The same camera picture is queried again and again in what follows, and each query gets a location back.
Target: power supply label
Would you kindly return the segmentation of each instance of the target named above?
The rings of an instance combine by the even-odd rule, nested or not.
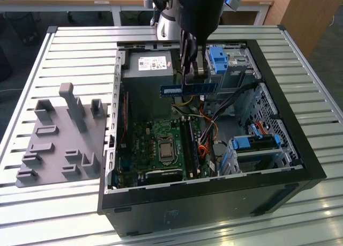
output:
[[[163,70],[167,69],[165,56],[161,57],[140,57],[138,59],[138,71]]]

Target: motherboard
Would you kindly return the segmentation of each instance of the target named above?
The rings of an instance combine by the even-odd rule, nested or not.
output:
[[[165,182],[170,178],[173,182],[195,178],[192,171],[188,172],[193,168],[190,162],[194,159],[185,158],[185,145],[191,145],[182,132],[185,122],[179,118],[133,124],[131,150],[120,156],[119,182],[122,188],[140,186],[147,181],[155,183],[159,179]],[[199,120],[193,118],[191,124],[187,135],[196,141],[201,133]],[[194,174],[205,176],[202,174],[204,169],[198,168],[199,165]]]

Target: table leg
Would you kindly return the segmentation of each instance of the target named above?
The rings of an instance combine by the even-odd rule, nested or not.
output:
[[[120,6],[111,6],[112,16],[113,16],[113,23],[114,26],[122,26],[121,20],[120,20]]]

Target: black wire bundle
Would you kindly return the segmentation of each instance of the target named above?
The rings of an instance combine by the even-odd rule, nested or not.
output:
[[[255,89],[259,84],[259,81],[249,83],[246,85],[243,85],[241,88],[239,88],[237,91],[235,91],[230,97],[228,97],[226,100],[224,100],[220,106],[216,109],[214,114],[211,117],[210,123],[203,132],[203,134],[200,137],[200,144],[204,144],[206,142],[206,138],[208,134],[211,131],[211,127],[213,123],[218,119],[218,117],[225,112],[225,110],[231,106],[235,101],[238,99],[238,97],[245,91]]]

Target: wooden cabinet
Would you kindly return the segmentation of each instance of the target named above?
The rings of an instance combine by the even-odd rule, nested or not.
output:
[[[282,24],[309,56],[343,0],[274,0],[265,25]]]

